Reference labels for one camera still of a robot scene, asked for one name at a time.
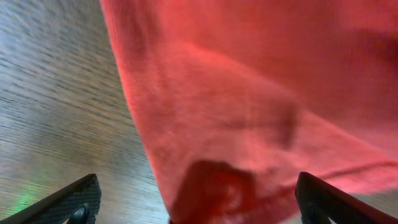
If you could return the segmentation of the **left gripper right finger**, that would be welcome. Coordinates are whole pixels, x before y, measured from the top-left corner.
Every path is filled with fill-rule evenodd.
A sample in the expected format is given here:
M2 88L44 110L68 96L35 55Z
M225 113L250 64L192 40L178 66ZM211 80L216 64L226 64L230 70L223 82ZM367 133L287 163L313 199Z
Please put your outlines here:
M295 198L304 224L397 224L397 218L308 172L299 173Z

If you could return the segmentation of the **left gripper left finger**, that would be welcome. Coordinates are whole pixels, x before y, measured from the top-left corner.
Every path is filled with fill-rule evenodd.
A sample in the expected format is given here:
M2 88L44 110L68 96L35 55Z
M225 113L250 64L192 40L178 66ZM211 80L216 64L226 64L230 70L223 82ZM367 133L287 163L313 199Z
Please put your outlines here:
M96 174L88 174L37 203L11 215L1 224L95 224L101 189Z

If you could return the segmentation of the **red t-shirt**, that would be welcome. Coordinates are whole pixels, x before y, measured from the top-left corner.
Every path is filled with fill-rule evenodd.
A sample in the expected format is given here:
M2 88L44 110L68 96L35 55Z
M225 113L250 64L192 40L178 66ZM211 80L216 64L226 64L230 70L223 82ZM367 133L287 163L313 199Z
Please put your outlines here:
M102 1L172 223L279 223L309 172L397 187L396 1Z

